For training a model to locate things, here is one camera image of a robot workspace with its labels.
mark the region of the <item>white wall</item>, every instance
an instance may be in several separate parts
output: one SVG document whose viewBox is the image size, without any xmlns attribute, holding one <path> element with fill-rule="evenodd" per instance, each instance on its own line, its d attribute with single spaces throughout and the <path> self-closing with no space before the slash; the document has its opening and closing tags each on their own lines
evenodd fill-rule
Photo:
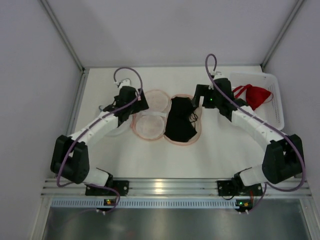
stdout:
<svg viewBox="0 0 320 240">
<path fill-rule="evenodd" d="M 261 64 L 296 0 L 48 0 L 86 67 Z"/>
<path fill-rule="evenodd" d="M 0 7 L 0 239 L 34 224 L 80 73 L 36 0 Z"/>
<path fill-rule="evenodd" d="M 320 212 L 320 1 L 307 0 L 269 62 L 277 76 L 285 129 L 302 138 L 307 179 Z"/>
</svg>

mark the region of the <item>gray floor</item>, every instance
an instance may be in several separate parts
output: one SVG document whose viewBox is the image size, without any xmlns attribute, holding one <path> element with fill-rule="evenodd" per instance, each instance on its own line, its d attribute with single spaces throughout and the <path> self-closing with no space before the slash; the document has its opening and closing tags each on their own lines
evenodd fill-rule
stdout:
<svg viewBox="0 0 320 240">
<path fill-rule="evenodd" d="M 117 209 L 105 216 L 89 211 L 64 224 L 80 211 L 52 208 L 43 239 L 311 239 L 298 200 L 264 200 L 249 215 L 238 215 L 233 209 Z"/>
</svg>

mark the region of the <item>black garment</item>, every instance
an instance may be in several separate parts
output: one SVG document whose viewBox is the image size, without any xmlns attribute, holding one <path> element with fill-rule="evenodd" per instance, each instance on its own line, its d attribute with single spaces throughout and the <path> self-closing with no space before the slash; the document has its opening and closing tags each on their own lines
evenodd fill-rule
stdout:
<svg viewBox="0 0 320 240">
<path fill-rule="evenodd" d="M 172 141 L 187 143 L 197 134 L 190 121 L 190 115 L 194 113 L 195 109 L 189 97 L 176 96 L 172 98 L 164 135 Z"/>
</svg>

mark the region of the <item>robotic arm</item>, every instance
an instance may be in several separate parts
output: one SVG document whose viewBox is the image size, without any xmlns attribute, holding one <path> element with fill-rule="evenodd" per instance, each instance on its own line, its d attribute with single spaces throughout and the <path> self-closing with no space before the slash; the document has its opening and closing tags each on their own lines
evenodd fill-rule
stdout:
<svg viewBox="0 0 320 240">
<path fill-rule="evenodd" d="M 231 100 L 253 116 L 255 115 L 252 108 L 244 100 L 234 97 L 231 83 L 223 74 L 217 72 L 211 77 Z M 217 108 L 219 113 L 225 116 L 233 125 L 250 134 L 265 152 L 262 164 L 244 169 L 234 175 L 232 182 L 237 189 L 241 190 L 245 187 L 265 182 L 277 184 L 302 172 L 302 166 L 296 153 L 282 136 L 237 109 L 212 85 L 198 84 L 196 86 L 194 98 L 192 99 L 194 107 L 199 106 L 201 96 L 204 97 L 202 104 L 204 108 Z M 301 139 L 295 134 L 288 136 L 288 138 L 303 157 Z"/>
<path fill-rule="evenodd" d="M 68 149 L 74 141 L 77 141 L 73 151 L 67 156 L 61 176 L 76 184 L 86 183 L 106 187 L 112 185 L 113 176 L 110 173 L 98 168 L 90 168 L 89 150 L 107 133 L 118 128 L 129 118 L 129 115 L 149 108 L 142 89 L 139 89 L 141 91 L 140 99 L 123 108 L 137 97 L 136 89 L 130 85 L 131 81 L 128 78 L 123 80 L 118 86 L 119 95 L 114 97 L 114 102 L 105 107 L 100 115 L 83 129 L 70 136 L 61 135 L 58 137 L 50 166 L 52 172 L 59 173 Z"/>
</svg>

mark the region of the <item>white plastic basket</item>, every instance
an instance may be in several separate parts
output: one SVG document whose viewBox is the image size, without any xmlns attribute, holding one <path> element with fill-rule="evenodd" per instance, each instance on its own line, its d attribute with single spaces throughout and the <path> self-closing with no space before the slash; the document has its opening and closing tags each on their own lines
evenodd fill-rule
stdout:
<svg viewBox="0 0 320 240">
<path fill-rule="evenodd" d="M 273 99 L 260 105 L 255 110 L 255 113 L 278 130 L 282 130 L 285 127 L 278 79 L 274 75 L 267 73 L 231 72 L 229 80 L 232 90 L 238 86 L 251 84 L 252 86 L 261 87 L 272 92 Z M 246 100 L 246 91 L 239 98 Z"/>
</svg>

